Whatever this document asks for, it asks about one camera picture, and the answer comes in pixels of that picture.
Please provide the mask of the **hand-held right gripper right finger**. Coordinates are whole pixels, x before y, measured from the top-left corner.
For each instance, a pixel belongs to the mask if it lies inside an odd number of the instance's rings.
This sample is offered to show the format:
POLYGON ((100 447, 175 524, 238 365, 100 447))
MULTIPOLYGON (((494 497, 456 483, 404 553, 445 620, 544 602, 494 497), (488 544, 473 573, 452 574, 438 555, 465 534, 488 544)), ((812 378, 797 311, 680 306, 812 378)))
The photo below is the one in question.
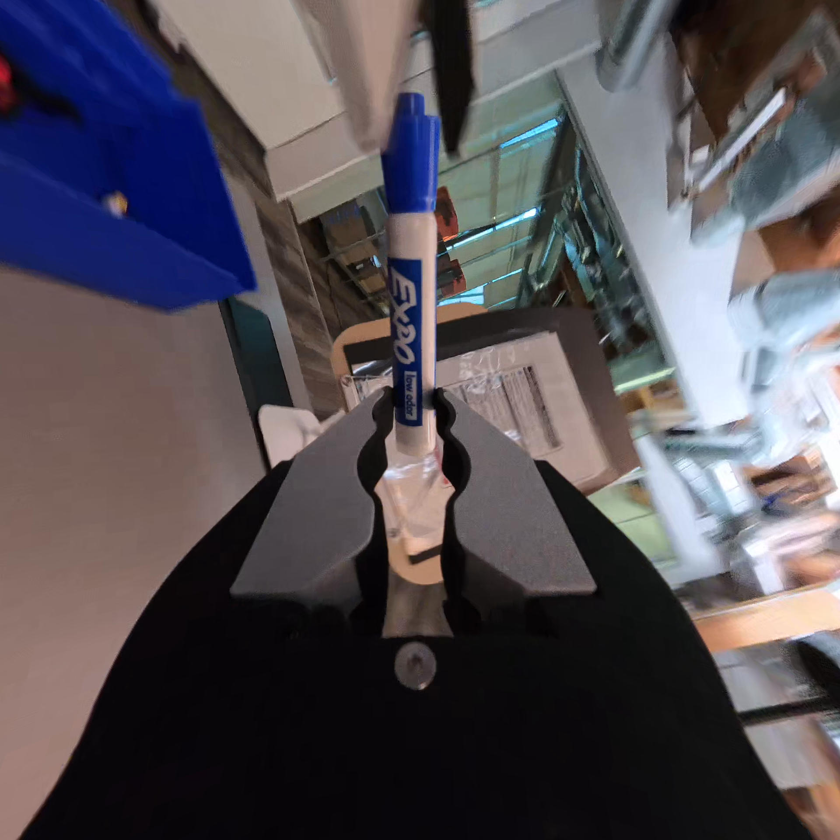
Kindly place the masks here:
POLYGON ((445 505, 440 567, 449 625, 523 625, 540 599, 596 582, 537 462, 465 402, 434 393, 445 505))

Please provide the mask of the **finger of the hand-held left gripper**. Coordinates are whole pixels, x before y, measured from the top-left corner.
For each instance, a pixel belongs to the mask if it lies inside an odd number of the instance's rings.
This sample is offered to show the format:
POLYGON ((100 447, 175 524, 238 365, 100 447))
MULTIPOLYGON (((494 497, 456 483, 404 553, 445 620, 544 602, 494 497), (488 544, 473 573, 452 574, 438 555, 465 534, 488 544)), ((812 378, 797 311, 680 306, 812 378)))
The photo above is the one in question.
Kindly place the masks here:
POLYGON ((427 1, 427 32, 432 43, 444 146, 448 155, 460 155, 468 110, 476 89, 469 3, 427 1))
POLYGON ((418 1, 296 2, 302 21, 337 83, 362 151, 388 144, 418 1))

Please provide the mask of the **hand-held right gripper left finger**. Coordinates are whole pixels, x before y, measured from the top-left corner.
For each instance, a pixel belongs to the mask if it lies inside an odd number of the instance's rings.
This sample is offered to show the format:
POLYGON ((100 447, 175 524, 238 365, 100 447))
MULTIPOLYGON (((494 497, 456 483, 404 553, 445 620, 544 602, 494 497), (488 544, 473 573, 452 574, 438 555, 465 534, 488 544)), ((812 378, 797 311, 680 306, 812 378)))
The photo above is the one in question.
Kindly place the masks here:
POLYGON ((384 617, 389 559, 376 487, 393 424, 384 387, 290 462, 231 596, 384 617))

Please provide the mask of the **blue and white marker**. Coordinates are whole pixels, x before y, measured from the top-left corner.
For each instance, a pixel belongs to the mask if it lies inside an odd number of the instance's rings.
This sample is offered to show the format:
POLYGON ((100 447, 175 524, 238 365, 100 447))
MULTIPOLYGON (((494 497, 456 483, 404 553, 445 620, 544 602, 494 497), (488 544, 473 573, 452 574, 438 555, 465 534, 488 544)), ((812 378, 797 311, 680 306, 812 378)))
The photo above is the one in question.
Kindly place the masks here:
POLYGON ((395 444, 403 455, 434 451, 440 121, 420 93, 402 92, 381 154, 392 338, 395 444))

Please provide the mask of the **blue plastic bin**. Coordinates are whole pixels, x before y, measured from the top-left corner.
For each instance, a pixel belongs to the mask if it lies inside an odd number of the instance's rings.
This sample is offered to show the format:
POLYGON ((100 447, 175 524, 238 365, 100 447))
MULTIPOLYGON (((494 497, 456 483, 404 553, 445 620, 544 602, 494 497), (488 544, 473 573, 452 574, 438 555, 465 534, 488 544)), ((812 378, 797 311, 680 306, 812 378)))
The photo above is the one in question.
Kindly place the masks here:
POLYGON ((3 266, 174 311, 257 290, 196 102, 103 2, 1 2, 3 266))

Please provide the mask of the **white plastic object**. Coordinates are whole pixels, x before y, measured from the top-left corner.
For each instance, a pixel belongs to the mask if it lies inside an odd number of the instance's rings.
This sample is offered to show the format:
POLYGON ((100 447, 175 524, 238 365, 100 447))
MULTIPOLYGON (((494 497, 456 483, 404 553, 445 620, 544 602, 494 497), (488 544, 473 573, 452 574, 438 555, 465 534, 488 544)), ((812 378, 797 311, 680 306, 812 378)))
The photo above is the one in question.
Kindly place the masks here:
POLYGON ((270 404, 259 408, 257 422, 271 469, 292 460, 327 428, 307 409, 270 404))

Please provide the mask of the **clear plastic bag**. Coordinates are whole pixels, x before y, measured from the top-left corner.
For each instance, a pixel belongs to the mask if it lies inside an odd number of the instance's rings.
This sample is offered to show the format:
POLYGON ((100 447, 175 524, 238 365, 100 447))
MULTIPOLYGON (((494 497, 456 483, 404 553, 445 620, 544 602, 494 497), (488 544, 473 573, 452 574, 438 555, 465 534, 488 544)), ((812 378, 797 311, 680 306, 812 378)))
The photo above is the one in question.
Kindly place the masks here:
POLYGON ((439 550, 446 506, 454 492, 442 470, 440 447, 425 456, 390 450, 377 492, 388 537, 397 541, 414 562, 439 550))

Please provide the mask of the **dark box with white label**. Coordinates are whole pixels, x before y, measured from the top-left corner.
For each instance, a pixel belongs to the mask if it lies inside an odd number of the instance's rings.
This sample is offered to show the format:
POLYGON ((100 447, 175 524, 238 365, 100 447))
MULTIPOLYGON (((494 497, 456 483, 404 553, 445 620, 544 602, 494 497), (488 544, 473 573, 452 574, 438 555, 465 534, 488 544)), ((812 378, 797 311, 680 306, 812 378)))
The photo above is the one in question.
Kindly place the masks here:
POLYGON ((438 387, 586 496, 639 466, 589 314, 447 310, 437 323, 438 387))

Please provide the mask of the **cluttered storage shelf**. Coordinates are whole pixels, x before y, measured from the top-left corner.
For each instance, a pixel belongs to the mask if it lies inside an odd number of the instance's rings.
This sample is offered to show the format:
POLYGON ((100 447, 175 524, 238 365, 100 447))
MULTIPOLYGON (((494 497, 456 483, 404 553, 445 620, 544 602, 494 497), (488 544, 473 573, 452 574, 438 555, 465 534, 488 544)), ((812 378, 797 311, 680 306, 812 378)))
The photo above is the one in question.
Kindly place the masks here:
POLYGON ((788 587, 838 490, 749 481, 815 450, 838 483, 838 2, 597 2, 561 73, 688 419, 638 422, 673 587, 788 587))

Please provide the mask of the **dark wall panel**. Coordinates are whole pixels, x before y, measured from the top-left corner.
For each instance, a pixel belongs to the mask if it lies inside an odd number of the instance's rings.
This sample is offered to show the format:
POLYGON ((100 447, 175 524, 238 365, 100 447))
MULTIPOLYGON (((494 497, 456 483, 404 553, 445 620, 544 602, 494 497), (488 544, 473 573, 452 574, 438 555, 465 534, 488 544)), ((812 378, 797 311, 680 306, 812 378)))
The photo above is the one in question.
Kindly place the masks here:
POLYGON ((257 417, 264 405, 292 407, 268 316, 236 297, 220 301, 218 307, 249 414, 257 417))

